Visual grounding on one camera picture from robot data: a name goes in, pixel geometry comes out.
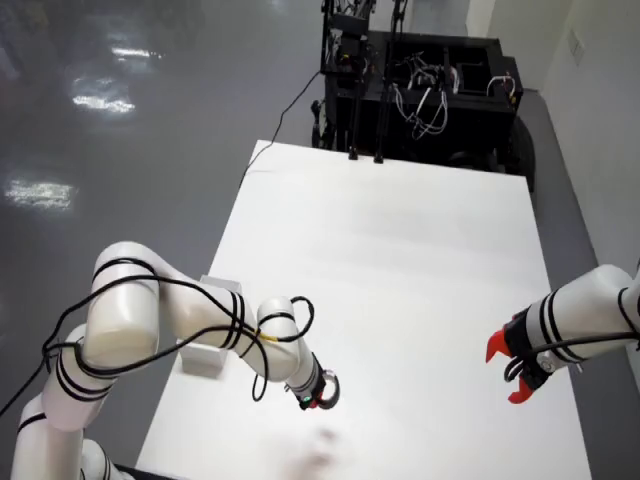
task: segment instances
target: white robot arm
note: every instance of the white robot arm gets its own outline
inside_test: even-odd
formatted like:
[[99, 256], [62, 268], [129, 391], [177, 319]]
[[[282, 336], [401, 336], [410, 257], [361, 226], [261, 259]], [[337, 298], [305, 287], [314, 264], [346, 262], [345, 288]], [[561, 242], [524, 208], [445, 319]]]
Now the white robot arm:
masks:
[[[161, 304], [184, 343], [197, 336], [199, 343], [234, 350], [265, 378], [265, 385], [267, 380], [286, 382], [302, 409], [329, 409], [337, 403], [338, 380], [307, 347], [302, 335], [309, 325], [298, 331], [290, 300], [263, 302], [256, 321], [242, 295], [198, 283], [132, 242], [105, 249], [94, 272], [86, 324], [71, 332], [42, 394], [23, 411], [12, 480], [130, 478], [117, 472], [94, 442], [85, 440], [82, 447], [83, 429], [120, 375], [157, 357]], [[323, 398], [326, 381], [334, 384], [328, 399]], [[254, 384], [254, 399], [261, 396], [256, 397]]]
[[640, 274], [603, 265], [515, 314], [489, 339], [486, 361], [513, 358], [505, 380], [519, 378], [509, 401], [520, 404], [559, 368], [640, 341], [639, 329]]

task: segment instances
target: yellow tape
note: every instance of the yellow tape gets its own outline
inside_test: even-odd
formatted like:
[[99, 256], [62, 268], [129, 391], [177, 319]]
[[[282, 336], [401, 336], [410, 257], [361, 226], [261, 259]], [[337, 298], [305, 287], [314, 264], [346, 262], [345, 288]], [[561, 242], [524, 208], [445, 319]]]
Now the yellow tape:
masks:
[[267, 335], [264, 333], [260, 333], [259, 337], [263, 340], [268, 340], [270, 342], [276, 342], [276, 343], [278, 342], [278, 337], [272, 337], [271, 335]]

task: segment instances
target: gray floor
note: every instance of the gray floor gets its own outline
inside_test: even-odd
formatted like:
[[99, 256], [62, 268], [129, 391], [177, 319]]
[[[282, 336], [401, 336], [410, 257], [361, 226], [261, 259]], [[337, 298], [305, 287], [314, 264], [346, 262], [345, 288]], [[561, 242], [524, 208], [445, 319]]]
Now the gray floor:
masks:
[[[414, 30], [464, 34], [464, 1], [417, 2], [440, 20]], [[207, 270], [255, 140], [317, 70], [319, 10], [319, 0], [0, 2], [1, 398], [37, 365], [109, 243], [137, 240], [192, 276]], [[321, 91], [317, 81], [292, 109], [281, 141], [309, 143]], [[540, 97], [527, 94], [521, 115], [555, 288], [595, 257]], [[170, 364], [123, 379], [89, 428], [116, 461], [135, 463]], [[593, 478], [635, 478], [640, 400], [624, 353], [573, 380]], [[0, 420], [0, 478], [20, 408]]]

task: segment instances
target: white wall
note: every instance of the white wall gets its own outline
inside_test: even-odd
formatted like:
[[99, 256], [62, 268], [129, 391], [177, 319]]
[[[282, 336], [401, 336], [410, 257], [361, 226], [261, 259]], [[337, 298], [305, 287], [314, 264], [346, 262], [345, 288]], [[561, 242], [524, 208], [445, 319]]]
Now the white wall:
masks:
[[[639, 20], [637, 0], [575, 0], [543, 90], [598, 261], [630, 274], [640, 257]], [[570, 27], [585, 47], [579, 66]]]
[[572, 2], [495, 0], [488, 36], [515, 57], [526, 88], [542, 90]]
[[493, 15], [496, 0], [470, 0], [467, 12], [467, 35], [470, 37], [486, 37]]

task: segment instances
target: white tabletop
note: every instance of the white tabletop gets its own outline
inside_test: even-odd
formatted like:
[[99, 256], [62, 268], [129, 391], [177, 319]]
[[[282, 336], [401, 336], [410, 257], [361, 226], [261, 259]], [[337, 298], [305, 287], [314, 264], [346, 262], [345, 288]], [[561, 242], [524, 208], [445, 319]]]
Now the white tabletop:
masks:
[[240, 281], [254, 309], [309, 297], [307, 341], [342, 397], [302, 412], [271, 384], [256, 404], [236, 356], [218, 379], [183, 373], [178, 358], [137, 468], [189, 480], [590, 478], [566, 369], [514, 406], [506, 359], [484, 362], [489, 336], [549, 291], [523, 178], [276, 144], [246, 177], [209, 274]]

